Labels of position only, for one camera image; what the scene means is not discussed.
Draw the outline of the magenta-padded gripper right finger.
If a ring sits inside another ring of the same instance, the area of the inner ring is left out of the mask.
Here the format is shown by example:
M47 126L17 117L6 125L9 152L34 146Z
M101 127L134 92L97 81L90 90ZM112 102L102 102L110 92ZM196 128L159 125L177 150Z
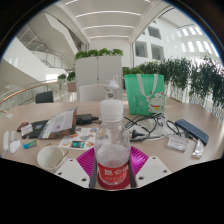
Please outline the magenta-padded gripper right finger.
M157 156L147 156L139 149L131 148L129 181L132 188L144 187L170 174L171 171Z

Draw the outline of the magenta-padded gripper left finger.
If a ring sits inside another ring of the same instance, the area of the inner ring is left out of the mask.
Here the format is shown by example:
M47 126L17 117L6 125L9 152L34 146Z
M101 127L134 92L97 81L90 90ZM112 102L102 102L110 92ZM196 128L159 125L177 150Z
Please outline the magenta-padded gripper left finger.
M77 159L69 158L56 175L84 188L94 189L97 182L97 162L94 149L84 152Z

